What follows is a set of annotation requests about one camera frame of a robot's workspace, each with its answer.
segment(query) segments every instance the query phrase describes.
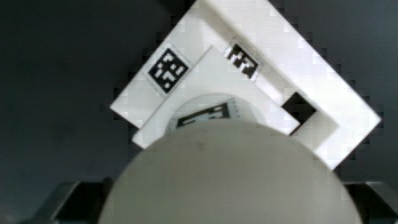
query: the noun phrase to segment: black rectangle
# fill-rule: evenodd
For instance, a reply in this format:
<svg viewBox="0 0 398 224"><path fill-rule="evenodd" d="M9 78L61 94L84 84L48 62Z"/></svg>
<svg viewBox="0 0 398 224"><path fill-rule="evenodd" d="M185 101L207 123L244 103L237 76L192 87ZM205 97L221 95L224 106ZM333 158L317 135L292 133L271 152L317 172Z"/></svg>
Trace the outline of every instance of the black rectangle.
<svg viewBox="0 0 398 224"><path fill-rule="evenodd" d="M184 63L184 60L180 59L173 50L168 48L166 53L148 72L166 93L171 92L187 71L189 66Z"/></svg>
<svg viewBox="0 0 398 224"><path fill-rule="evenodd" d="M295 93L294 96L290 97L283 105L283 109L288 111L290 115L294 116L301 124L304 124L304 122L308 121L310 117L317 112L315 107L311 106L310 102L306 101L299 93Z"/></svg>
<svg viewBox="0 0 398 224"><path fill-rule="evenodd" d="M242 70L251 79L258 70L258 62L255 61L239 44L233 46L231 52L228 54L228 60L233 62L237 68Z"/></svg>
<svg viewBox="0 0 398 224"><path fill-rule="evenodd" d="M178 128L200 121L223 119L223 118L231 118L228 103L210 107L208 109L201 110L189 116L182 117L178 119Z"/></svg>

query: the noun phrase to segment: dark background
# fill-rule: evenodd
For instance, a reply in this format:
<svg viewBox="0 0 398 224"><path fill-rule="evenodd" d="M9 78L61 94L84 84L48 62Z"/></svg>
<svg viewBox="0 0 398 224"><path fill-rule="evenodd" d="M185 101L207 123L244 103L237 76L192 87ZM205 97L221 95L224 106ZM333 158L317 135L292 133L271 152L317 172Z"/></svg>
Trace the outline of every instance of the dark background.
<svg viewBox="0 0 398 224"><path fill-rule="evenodd" d="M336 173L398 191L398 1L272 3L384 118ZM139 148L109 105L187 8L0 1L0 224L31 218L61 182L120 175Z"/></svg>

